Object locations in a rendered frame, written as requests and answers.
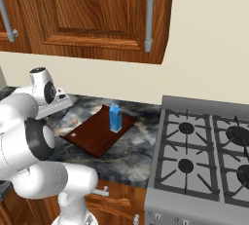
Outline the wooden base cupboard door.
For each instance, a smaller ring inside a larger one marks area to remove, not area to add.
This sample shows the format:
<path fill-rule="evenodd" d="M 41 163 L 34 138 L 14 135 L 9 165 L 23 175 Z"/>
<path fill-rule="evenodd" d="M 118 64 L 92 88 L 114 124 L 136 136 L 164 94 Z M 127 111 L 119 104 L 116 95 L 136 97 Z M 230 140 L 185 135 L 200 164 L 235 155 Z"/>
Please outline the wooden base cupboard door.
<path fill-rule="evenodd" d="M 0 198 L 0 225 L 52 225 L 58 215 L 57 197 L 27 200 L 11 188 Z"/>

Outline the wooden wall cupboard door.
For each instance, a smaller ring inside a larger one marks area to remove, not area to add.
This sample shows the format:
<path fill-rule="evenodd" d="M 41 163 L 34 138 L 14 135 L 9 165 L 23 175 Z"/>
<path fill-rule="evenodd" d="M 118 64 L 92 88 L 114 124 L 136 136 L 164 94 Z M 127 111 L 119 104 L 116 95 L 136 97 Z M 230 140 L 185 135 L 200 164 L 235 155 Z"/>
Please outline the wooden wall cupboard door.
<path fill-rule="evenodd" d="M 18 37 L 15 43 L 11 43 L 8 39 L 4 21 L 0 12 L 0 51 L 16 52 L 16 53 L 29 53 L 29 42 L 25 34 L 24 24 L 22 22 L 18 0 L 4 0 L 12 29 L 18 31 Z"/>
<path fill-rule="evenodd" d="M 172 0 L 154 0 L 145 52 L 146 0 L 18 0 L 33 54 L 161 64 Z"/>

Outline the grey gas hob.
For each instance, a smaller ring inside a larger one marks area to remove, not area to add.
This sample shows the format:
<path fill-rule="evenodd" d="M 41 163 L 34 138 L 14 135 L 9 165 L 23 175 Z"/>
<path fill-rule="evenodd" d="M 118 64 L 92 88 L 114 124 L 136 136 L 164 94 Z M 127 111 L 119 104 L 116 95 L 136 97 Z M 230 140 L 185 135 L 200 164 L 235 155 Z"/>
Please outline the grey gas hob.
<path fill-rule="evenodd" d="M 145 225 L 249 225 L 249 105 L 165 95 Z"/>

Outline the dark brown tray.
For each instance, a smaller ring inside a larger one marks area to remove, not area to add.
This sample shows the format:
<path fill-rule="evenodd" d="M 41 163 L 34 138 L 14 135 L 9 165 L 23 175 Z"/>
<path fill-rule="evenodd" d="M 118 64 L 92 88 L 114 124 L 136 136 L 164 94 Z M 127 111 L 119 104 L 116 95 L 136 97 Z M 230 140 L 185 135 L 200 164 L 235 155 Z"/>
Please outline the dark brown tray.
<path fill-rule="evenodd" d="M 134 117 L 123 113 L 122 129 L 119 132 L 111 131 L 109 109 L 109 106 L 102 105 L 97 113 L 66 134 L 63 139 L 84 149 L 96 158 L 101 157 L 135 123 Z"/>

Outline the blue milk carton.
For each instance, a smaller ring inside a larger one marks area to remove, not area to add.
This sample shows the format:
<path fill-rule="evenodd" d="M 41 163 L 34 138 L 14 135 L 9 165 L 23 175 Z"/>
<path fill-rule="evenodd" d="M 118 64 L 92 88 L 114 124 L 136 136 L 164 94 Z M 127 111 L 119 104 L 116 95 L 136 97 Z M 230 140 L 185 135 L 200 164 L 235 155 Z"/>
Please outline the blue milk carton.
<path fill-rule="evenodd" d="M 119 105 L 112 103 L 109 109 L 110 130 L 119 132 L 123 125 L 123 114 Z"/>

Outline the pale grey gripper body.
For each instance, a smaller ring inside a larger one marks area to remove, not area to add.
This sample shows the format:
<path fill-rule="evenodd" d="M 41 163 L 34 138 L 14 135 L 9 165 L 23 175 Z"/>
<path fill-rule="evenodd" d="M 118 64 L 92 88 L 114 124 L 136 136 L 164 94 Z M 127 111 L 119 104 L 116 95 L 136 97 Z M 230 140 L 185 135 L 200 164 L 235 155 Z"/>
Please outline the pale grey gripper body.
<path fill-rule="evenodd" d="M 73 105 L 71 98 L 67 94 L 58 95 L 51 104 L 40 106 L 37 120 L 50 116 Z"/>

